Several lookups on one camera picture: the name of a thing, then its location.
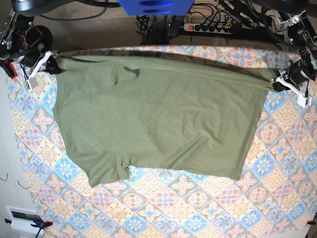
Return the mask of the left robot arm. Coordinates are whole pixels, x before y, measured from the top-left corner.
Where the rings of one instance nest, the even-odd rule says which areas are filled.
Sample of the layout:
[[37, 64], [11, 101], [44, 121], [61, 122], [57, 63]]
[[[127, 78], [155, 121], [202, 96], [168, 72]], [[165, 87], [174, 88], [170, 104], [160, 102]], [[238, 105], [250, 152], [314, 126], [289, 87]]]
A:
[[[261, 19], [268, 34], [278, 43], [297, 50], [301, 61], [290, 61], [287, 69], [280, 69], [279, 75], [273, 79], [275, 91], [291, 90], [297, 98], [297, 104], [305, 108], [312, 104], [309, 95], [309, 83], [317, 77], [317, 33], [308, 16], [317, 17], [317, 6], [308, 0], [259, 0]], [[269, 29], [265, 14], [268, 10], [276, 10], [281, 17], [281, 24], [287, 33], [287, 42], [279, 39]]]

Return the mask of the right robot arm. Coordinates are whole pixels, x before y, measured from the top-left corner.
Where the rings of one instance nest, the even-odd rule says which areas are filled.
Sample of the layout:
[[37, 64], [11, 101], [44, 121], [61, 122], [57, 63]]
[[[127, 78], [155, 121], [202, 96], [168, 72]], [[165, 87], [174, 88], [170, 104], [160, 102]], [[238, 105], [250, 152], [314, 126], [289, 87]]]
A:
[[30, 68], [30, 74], [24, 76], [27, 90], [38, 85], [35, 80], [38, 72], [52, 75], [62, 72], [55, 60], [58, 53], [51, 50], [50, 29], [33, 24], [35, 16], [55, 9], [60, 3], [59, 0], [13, 0], [12, 10], [0, 27], [0, 66], [11, 79], [17, 77], [14, 63], [22, 69]]

